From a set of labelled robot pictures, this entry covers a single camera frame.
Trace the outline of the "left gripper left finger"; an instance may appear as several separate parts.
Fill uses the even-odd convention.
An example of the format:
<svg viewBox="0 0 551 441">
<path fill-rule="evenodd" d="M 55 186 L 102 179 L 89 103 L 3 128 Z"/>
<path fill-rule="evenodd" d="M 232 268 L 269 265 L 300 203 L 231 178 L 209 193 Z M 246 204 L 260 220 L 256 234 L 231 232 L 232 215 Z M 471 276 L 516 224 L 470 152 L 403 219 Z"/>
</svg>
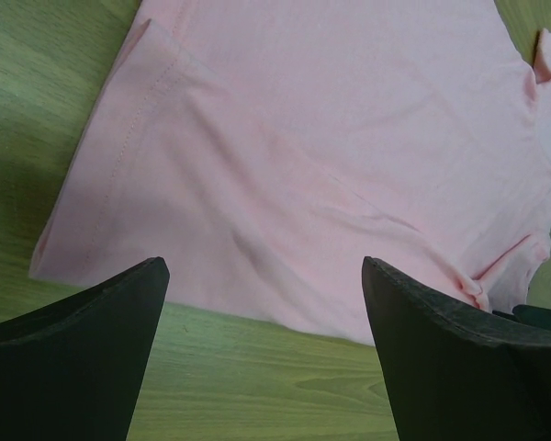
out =
<svg viewBox="0 0 551 441">
<path fill-rule="evenodd" d="M 0 440 L 124 440 L 161 316 L 161 257 L 0 322 Z"/>
</svg>

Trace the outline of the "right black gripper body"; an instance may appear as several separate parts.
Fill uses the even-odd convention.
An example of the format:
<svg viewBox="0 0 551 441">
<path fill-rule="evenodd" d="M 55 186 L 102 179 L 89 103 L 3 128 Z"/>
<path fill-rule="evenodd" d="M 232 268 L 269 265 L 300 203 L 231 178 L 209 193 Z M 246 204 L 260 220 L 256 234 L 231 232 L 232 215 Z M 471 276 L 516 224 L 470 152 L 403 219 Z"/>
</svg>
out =
<svg viewBox="0 0 551 441">
<path fill-rule="evenodd" d="M 494 315 L 523 325 L 551 331 L 551 310 L 531 305 L 517 305 L 511 312 L 493 311 Z"/>
</svg>

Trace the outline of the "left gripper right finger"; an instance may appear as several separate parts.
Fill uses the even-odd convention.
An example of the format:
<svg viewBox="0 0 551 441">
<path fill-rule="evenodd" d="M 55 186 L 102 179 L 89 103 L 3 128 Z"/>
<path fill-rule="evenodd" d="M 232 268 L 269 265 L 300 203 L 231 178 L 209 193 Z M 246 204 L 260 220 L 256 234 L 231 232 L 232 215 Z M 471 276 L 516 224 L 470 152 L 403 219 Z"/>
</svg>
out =
<svg viewBox="0 0 551 441">
<path fill-rule="evenodd" d="M 402 440 L 551 440 L 551 331 L 478 310 L 386 262 L 362 266 Z"/>
</svg>

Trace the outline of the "bright pink t shirt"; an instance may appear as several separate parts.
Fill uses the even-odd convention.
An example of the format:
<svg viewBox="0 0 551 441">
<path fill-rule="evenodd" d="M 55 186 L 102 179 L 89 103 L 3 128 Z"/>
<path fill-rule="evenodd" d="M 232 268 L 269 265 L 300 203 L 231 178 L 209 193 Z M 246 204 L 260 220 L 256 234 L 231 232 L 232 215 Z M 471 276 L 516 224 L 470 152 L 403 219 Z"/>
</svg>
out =
<svg viewBox="0 0 551 441">
<path fill-rule="evenodd" d="M 382 259 L 483 311 L 551 250 L 551 32 L 491 1 L 144 1 L 29 273 L 373 341 Z"/>
</svg>

